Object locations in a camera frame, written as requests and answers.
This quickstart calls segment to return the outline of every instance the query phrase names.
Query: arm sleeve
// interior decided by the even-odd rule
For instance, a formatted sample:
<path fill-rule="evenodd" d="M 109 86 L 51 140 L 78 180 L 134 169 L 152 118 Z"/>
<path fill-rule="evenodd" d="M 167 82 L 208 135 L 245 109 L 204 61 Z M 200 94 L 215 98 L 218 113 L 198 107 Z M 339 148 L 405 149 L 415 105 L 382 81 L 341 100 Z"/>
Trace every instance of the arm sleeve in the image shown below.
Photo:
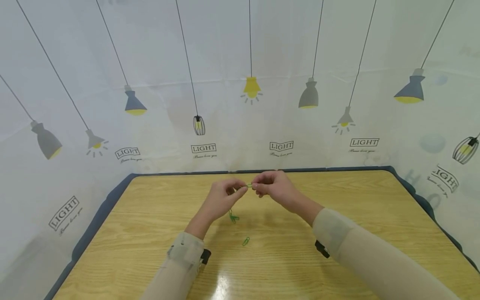
<path fill-rule="evenodd" d="M 330 209 L 313 222 L 317 240 L 385 300 L 458 299 L 438 279 L 381 238 Z"/>
<path fill-rule="evenodd" d="M 197 276 L 203 251 L 201 239 L 186 232 L 180 233 L 141 300 L 186 299 Z"/>

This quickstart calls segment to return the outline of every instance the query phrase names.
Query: pendant lamp drawing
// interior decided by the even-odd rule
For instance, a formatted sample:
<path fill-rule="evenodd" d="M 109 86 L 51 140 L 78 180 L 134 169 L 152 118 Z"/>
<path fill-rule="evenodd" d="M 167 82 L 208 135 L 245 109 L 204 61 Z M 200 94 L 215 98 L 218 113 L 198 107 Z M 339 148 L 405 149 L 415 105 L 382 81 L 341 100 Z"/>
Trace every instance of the pendant lamp drawing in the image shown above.
<path fill-rule="evenodd" d="M 469 136 L 461 141 L 453 151 L 452 158 L 462 165 L 466 164 L 474 155 L 479 147 L 479 136 Z"/>
<path fill-rule="evenodd" d="M 445 20 L 447 19 L 448 13 L 450 12 L 450 9 L 452 8 L 452 5 L 454 2 L 455 0 L 452 0 L 452 3 L 448 7 L 447 13 L 445 14 L 445 17 L 442 23 L 440 24 L 440 28 L 438 28 L 437 34 L 433 38 L 433 42 L 430 45 L 427 55 L 425 56 L 425 59 L 423 60 L 420 68 L 415 69 L 413 71 L 413 74 L 410 76 L 409 83 L 405 85 L 398 93 L 395 94 L 394 98 L 398 102 L 411 104 L 411 103 L 419 103 L 424 100 L 423 88 L 421 86 L 422 80 L 425 79 L 425 76 L 423 76 L 423 66 L 427 61 L 428 55 L 430 54 L 430 51 L 432 50 L 432 47 L 435 44 L 435 41 L 437 40 L 438 34 L 440 33 L 440 30 L 442 29 L 442 26 L 444 25 Z"/>
<path fill-rule="evenodd" d="M 112 35 L 110 34 L 110 30 L 108 29 L 107 21 L 105 21 L 105 17 L 103 15 L 102 9 L 100 8 L 100 4 L 98 3 L 98 0 L 95 0 L 95 1 L 98 6 L 98 10 L 100 11 L 100 14 L 102 15 L 102 20 L 103 20 L 103 23 L 105 24 L 105 28 L 107 29 L 108 37 L 110 37 L 110 42 L 112 42 L 113 50 L 115 51 L 115 55 L 117 55 L 117 60 L 119 61 L 120 69 L 123 74 L 123 78 L 125 79 L 125 94 L 128 97 L 127 105 L 125 106 L 125 111 L 131 114 L 132 116 L 141 116 L 147 111 L 147 108 L 140 102 L 140 100 L 138 100 L 138 98 L 135 96 L 135 91 L 133 91 L 132 88 L 128 85 L 127 77 L 125 76 L 125 71 L 123 70 L 120 57 L 117 52 L 117 48 L 113 43 Z"/>
<path fill-rule="evenodd" d="M 95 150 L 100 149 L 100 147 L 102 147 L 103 144 L 108 143 L 108 141 L 105 141 L 104 139 L 101 139 L 101 138 L 93 135 L 92 130 L 91 130 L 90 128 L 88 128 L 87 123 L 85 122 L 84 118 L 83 118 L 82 115 L 80 114 L 80 111 L 78 110 L 77 106 L 75 105 L 75 102 L 73 101 L 72 96 L 71 96 L 70 93 L 68 92 L 67 87 L 66 87 L 65 84 L 63 83 L 63 80 L 60 78 L 60 75 L 58 74 L 57 69 L 55 69 L 55 66 L 53 65 L 53 62 L 52 62 L 52 60 L 50 59 L 50 56 L 48 56 L 48 53 L 47 53 L 47 51 L 45 50 L 45 47 L 43 47 L 43 44 L 42 44 L 42 42 L 40 41 L 40 38 L 39 38 L 38 35 L 36 34 L 35 29 L 33 28 L 32 24 L 30 23 L 30 20 L 28 19 L 27 15 L 25 14 L 24 9 L 23 9 L 22 6 L 20 5 L 19 1 L 18 1 L 18 0 L 16 0 L 16 1 L 17 1 L 17 4 L 18 4 L 18 7 L 20 7 L 20 10 L 22 11 L 22 14 L 24 15 L 26 21 L 28 22 L 28 25 L 29 25 L 30 28 L 32 29 L 32 32 L 33 32 L 33 34 L 35 35 L 36 40 L 38 41 L 38 43 L 39 43 L 40 46 L 42 47 L 43 52 L 45 53 L 45 56 L 47 57 L 47 59 L 48 59 L 50 65 L 51 65 L 53 71 L 54 71 L 55 74 L 57 75 L 57 78 L 59 79 L 59 81 L 60 81 L 63 89 L 64 89 L 65 92 L 67 93 L 68 98 L 70 99 L 70 101 L 71 101 L 72 104 L 73 104 L 73 107 L 74 107 L 75 110 L 77 111 L 78 116 L 80 117 L 80 119 L 82 120 L 83 124 L 84 124 L 85 127 L 87 128 L 86 134 L 87 134 L 87 136 L 88 136 L 88 149 L 90 149 L 90 150 L 87 152 L 87 155 L 93 151 L 93 157 L 95 157 Z M 43 130 L 45 130 L 45 129 L 43 129 L 43 125 L 41 125 L 41 128 L 37 129 L 37 130 L 34 131 L 34 132 L 43 132 Z"/>
<path fill-rule="evenodd" d="M 318 106 L 318 91 L 315 88 L 317 82 L 313 78 L 315 75 L 315 61 L 317 60 L 318 38 L 320 36 L 320 24 L 322 23 L 322 12 L 324 10 L 324 0 L 322 0 L 322 7 L 320 9 L 320 21 L 318 22 L 317 44 L 315 47 L 315 57 L 313 58 L 312 77 L 308 79 L 307 88 L 300 96 L 299 108 L 314 108 Z"/>
<path fill-rule="evenodd" d="M 187 57 L 188 73 L 190 74 L 190 83 L 192 84 L 193 101 L 195 103 L 195 111 L 197 113 L 193 117 L 193 130 L 195 131 L 196 135 L 205 135 L 204 119 L 198 115 L 197 99 L 195 97 L 195 89 L 193 88 L 193 79 L 192 79 L 192 71 L 190 70 L 190 62 L 188 61 L 187 44 L 185 43 L 185 35 L 183 34 L 183 26 L 181 24 L 179 3 L 177 0 L 175 0 L 175 3 L 177 4 L 177 12 L 179 14 L 181 36 L 183 38 L 183 46 L 185 47 L 185 56 Z"/>
<path fill-rule="evenodd" d="M 32 131 L 36 133 L 36 139 L 38 142 L 38 146 L 40 147 L 40 150 L 42 150 L 43 155 L 45 156 L 46 159 L 52 159 L 57 154 L 60 152 L 60 149 L 62 147 L 62 144 L 60 141 L 57 139 L 57 137 L 50 131 L 46 130 L 43 127 L 43 123 L 38 123 L 35 121 L 32 116 L 28 113 L 27 109 L 25 106 L 22 104 L 20 99 L 17 97 L 15 92 L 10 88 L 8 83 L 5 81 L 3 76 L 0 74 L 0 78 L 3 80 L 7 88 L 10 90 L 12 95 L 17 99 L 18 103 L 20 106 L 23 108 L 27 116 L 30 118 L 32 121 L 30 125 L 32 126 Z"/>
<path fill-rule="evenodd" d="M 335 133 L 339 133 L 340 135 L 343 134 L 344 130 L 346 130 L 347 132 L 350 132 L 350 126 L 356 126 L 356 124 L 353 123 L 352 117 L 350 116 L 350 106 L 352 104 L 353 93 L 355 92 L 355 87 L 357 86 L 357 80 L 358 80 L 359 74 L 360 74 L 361 61 L 363 59 L 363 54 L 365 53 L 365 46 L 367 45 L 368 33 L 370 32 L 370 27 L 372 25 L 373 13 L 375 12 L 376 4 L 377 4 L 377 0 L 375 0 L 375 2 L 373 3 L 372 15 L 370 16 L 370 22 L 368 23 L 367 35 L 365 36 L 365 42 L 363 43 L 363 49 L 362 49 L 361 55 L 360 55 L 359 67 L 357 69 L 357 75 L 355 76 L 355 82 L 353 83 L 352 94 L 350 95 L 350 101 L 348 103 L 348 106 L 345 107 L 345 112 L 340 117 L 340 119 L 338 120 L 336 125 L 332 126 L 333 128 L 336 128 Z"/>
<path fill-rule="evenodd" d="M 247 77 L 247 82 L 245 88 L 243 89 L 244 94 L 240 97 L 245 97 L 245 103 L 250 100 L 250 105 L 253 105 L 253 101 L 257 100 L 259 102 L 258 96 L 263 96 L 260 93 L 262 90 L 257 83 L 257 77 L 253 76 L 253 67 L 252 67 L 252 10 L 250 8 L 250 0 L 248 0 L 248 28 L 249 28 L 249 37 L 250 37 L 250 77 Z"/>

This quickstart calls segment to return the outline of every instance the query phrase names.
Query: wood grain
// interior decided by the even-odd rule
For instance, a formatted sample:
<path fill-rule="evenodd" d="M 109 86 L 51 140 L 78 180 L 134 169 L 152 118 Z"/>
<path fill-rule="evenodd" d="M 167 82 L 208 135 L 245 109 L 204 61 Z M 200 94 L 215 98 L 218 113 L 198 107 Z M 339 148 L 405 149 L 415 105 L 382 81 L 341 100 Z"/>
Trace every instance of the wood grain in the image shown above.
<path fill-rule="evenodd" d="M 55 299 L 137 299 L 213 181 L 255 174 L 135 178 Z M 479 274 L 386 171 L 289 173 L 297 188 L 399 248 L 462 299 L 480 295 Z M 314 247 L 311 228 L 255 192 L 205 237 L 212 251 L 188 299 L 376 299 L 352 273 Z M 242 246 L 246 237 L 250 242 Z"/>

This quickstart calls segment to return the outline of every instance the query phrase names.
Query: left hand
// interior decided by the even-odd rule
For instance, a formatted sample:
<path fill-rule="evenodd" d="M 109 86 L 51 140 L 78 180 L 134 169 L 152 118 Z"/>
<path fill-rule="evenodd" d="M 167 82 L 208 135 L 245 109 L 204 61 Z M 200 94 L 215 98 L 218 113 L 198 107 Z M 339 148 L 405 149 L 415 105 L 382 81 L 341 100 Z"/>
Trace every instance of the left hand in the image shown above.
<path fill-rule="evenodd" d="M 214 182 L 197 214 L 213 222 L 226 214 L 247 190 L 247 184 L 237 178 Z"/>

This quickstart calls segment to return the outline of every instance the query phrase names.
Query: backdrop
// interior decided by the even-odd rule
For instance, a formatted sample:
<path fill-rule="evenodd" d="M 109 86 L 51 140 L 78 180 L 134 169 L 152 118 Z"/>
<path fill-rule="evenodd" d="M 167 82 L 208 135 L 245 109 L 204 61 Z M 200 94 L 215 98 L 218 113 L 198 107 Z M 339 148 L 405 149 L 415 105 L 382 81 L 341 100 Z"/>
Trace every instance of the backdrop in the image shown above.
<path fill-rule="evenodd" d="M 479 10 L 2 1 L 0 294 L 43 298 L 130 173 L 393 166 L 479 264 Z"/>

